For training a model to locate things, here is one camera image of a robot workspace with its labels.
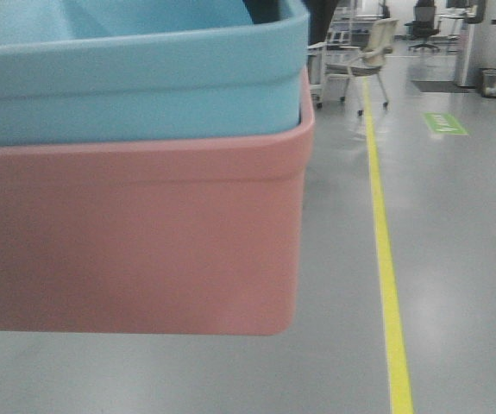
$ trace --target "blue plastic bin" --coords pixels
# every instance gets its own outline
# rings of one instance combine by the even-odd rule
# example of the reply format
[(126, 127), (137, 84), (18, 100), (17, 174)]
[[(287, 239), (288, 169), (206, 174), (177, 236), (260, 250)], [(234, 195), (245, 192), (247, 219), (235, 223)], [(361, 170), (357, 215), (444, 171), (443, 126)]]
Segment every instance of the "blue plastic bin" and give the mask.
[(0, 146), (291, 129), (307, 27), (299, 0), (0, 0)]

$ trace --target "chair leg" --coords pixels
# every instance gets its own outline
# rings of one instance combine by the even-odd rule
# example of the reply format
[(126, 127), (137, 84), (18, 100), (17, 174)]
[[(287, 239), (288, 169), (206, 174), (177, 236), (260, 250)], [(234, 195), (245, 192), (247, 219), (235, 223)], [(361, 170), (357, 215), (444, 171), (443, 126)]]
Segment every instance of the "chair leg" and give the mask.
[(386, 88), (384, 87), (384, 82), (382, 82), (382, 77), (380, 76), (380, 73), (376, 73), (376, 76), (378, 77), (378, 83), (380, 84), (380, 88), (382, 90), (382, 93), (384, 94), (384, 108), (387, 108), (387, 105), (389, 104), (389, 97), (387, 97), (387, 92)]
[(353, 87), (355, 88), (355, 95), (357, 96), (357, 103), (359, 104), (359, 110), (357, 111), (358, 116), (362, 116), (362, 113), (364, 111), (364, 107), (362, 105), (362, 99), (361, 99), (361, 94), (359, 92), (359, 86), (355, 82), (355, 79), (353, 79)]
[(347, 95), (349, 88), (349, 80), (351, 80), (351, 78), (347, 78), (345, 80), (345, 85), (343, 86), (343, 93), (340, 96), (340, 102), (345, 102), (345, 96)]
[(436, 45), (431, 45), (430, 43), (428, 43), (428, 39), (424, 39), (423, 43), (409, 46), (409, 50), (411, 50), (411, 49), (417, 50), (417, 49), (424, 49), (424, 48), (430, 49), (432, 52), (440, 50), (439, 47), (437, 47)]

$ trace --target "floor mat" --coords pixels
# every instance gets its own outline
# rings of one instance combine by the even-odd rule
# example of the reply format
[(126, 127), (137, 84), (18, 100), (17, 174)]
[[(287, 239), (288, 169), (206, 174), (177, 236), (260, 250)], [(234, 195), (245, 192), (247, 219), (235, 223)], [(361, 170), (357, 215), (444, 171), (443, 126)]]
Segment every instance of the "floor mat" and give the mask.
[(413, 80), (412, 83), (421, 92), (468, 93), (468, 89), (456, 86), (450, 80)]

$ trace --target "bin rim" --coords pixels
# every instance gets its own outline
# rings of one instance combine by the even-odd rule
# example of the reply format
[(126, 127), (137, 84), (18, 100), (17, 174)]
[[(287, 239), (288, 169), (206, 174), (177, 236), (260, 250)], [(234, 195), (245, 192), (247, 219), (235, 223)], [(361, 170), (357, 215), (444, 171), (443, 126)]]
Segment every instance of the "bin rim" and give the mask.
[[(0, 185), (114, 185), (292, 176), (305, 169), (311, 156), (315, 122), (306, 69), (301, 77), (300, 123), (293, 129), (267, 135), (0, 147)], [(116, 172), (123, 168), (115, 166), (123, 165), (128, 166), (127, 173)]]

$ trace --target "floor marking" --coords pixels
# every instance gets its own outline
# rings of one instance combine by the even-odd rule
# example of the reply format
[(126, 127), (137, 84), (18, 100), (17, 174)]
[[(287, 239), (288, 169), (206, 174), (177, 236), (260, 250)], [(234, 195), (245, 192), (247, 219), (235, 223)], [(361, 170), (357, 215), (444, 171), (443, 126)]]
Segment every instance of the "floor marking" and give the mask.
[(424, 112), (424, 119), (431, 132), (446, 135), (468, 135), (461, 123), (451, 114)]
[(363, 79), (364, 114), (367, 126), (368, 164), (372, 190), (376, 250), (380, 273), (380, 291), (384, 331), (386, 336), (387, 371), (389, 376), (392, 414), (413, 414), (411, 381), (406, 362), (403, 327), (399, 312), (399, 299), (393, 270), (392, 249), (386, 220), (386, 204), (380, 177), (380, 161), (374, 136), (368, 83)]

